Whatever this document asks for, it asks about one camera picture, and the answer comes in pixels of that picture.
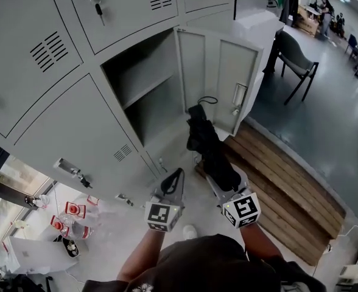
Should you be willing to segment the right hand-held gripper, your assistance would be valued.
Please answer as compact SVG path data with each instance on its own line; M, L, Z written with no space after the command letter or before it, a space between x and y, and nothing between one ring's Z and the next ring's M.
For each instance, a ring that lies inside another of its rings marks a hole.
M238 189L248 190L249 180L247 174L239 167L233 167L233 169L240 176ZM218 186L211 176L206 175L206 180L217 198L225 197L225 192ZM222 215L236 229L256 223L261 215L261 207L257 194L255 192L244 194L223 203Z

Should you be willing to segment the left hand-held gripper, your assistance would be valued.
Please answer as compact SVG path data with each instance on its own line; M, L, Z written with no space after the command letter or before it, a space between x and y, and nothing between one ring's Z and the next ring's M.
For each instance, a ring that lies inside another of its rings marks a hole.
M155 189L151 193L144 213L144 220L150 229L160 232L173 230L184 210L184 179L184 170L177 168L161 182L161 191Z

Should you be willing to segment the black umbrella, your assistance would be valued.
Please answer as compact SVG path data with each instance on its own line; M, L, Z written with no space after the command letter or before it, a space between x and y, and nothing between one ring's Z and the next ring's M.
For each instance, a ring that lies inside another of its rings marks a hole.
M241 177L231 166L222 150L220 141L214 126L207 119L202 103L216 104L218 99L212 96L203 96L197 104L188 109L190 118L189 137L187 149L201 154L203 170L224 192L238 192Z

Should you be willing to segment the grey metal locker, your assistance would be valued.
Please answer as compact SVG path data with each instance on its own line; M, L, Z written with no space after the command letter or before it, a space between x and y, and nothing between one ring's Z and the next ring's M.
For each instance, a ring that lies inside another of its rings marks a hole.
M163 148L203 96L234 135L262 49L189 27L231 0L0 0L0 144L41 173L98 198L143 205ZM71 170L80 169L92 189Z

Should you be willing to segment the person's left forearm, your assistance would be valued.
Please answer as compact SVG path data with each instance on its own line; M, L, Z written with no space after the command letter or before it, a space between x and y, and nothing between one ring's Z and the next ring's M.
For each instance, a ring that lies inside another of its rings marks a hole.
M156 266L165 233L149 229L123 264L117 280L130 282Z

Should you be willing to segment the person's right forearm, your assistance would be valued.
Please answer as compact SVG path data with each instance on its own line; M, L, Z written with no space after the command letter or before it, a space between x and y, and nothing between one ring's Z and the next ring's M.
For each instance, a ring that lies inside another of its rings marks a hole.
M257 223L243 226L239 230L245 244L245 249L251 255L262 260L270 260L277 257L283 259L281 251L267 237Z

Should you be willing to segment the person's left white shoe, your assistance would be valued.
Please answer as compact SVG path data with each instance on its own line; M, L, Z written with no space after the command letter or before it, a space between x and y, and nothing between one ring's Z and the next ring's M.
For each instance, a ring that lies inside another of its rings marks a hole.
M186 225L183 228L183 238L185 240L191 240L191 239L195 239L197 238L197 230L195 229L195 227L191 224Z

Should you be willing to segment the wooden step platform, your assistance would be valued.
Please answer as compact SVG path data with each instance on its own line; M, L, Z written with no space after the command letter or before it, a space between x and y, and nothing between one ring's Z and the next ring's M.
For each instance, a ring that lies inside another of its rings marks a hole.
M261 227L315 266L344 223L340 203L290 154L246 122L223 142L223 152L247 174L261 206Z

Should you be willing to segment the person's dark shirt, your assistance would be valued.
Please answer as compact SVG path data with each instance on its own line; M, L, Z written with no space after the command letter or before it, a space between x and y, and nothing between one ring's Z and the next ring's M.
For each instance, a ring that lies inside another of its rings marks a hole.
M326 292L296 263L281 257L247 259L243 247L225 235L176 242L129 282L88 280L82 292Z

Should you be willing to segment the small clear bottle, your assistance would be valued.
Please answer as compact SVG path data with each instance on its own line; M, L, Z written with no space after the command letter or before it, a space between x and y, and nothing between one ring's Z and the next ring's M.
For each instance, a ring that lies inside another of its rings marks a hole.
M40 195L38 198L26 195L24 200L30 207L37 207L41 209L46 209L50 203L50 198L47 195Z

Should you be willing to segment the grey chair with black legs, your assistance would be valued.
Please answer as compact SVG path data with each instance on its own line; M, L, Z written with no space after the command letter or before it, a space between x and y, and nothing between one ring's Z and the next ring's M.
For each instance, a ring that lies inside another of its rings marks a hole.
M265 69L266 74L271 74L275 71L275 63L277 58L283 62L283 68L281 72L282 77L284 76L286 66L288 66L300 79L300 82L297 84L290 96L288 96L288 98L285 100L284 105L287 105L290 102L304 81L309 78L309 83L301 99L303 102L311 88L311 84L317 73L319 62L310 61L301 50L298 41L282 29L276 32L270 57Z

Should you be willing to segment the white box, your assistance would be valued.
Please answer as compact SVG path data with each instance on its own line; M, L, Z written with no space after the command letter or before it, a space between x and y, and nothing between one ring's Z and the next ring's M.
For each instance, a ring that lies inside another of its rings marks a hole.
M48 242L7 237L7 269L12 274L47 274L65 271L78 260L70 257L62 242Z

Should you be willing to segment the blue chair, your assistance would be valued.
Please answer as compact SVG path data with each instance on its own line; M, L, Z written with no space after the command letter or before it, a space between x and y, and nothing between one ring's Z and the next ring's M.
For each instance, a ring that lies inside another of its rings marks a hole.
M358 42L353 34L351 34L348 38L348 44L345 53L347 53L348 50L350 50L349 59L358 56Z

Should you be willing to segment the grey backpack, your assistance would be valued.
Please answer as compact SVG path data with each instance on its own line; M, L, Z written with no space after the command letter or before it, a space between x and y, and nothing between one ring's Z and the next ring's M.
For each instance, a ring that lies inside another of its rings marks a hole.
M280 18L282 9L279 6L278 0L267 0L267 7L266 9L273 13L277 18Z

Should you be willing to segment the black window frame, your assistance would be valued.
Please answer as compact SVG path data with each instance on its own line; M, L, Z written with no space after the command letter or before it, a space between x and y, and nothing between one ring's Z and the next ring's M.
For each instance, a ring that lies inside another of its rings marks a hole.
M47 194L57 181L35 170L0 147L0 198L37 210L33 200Z

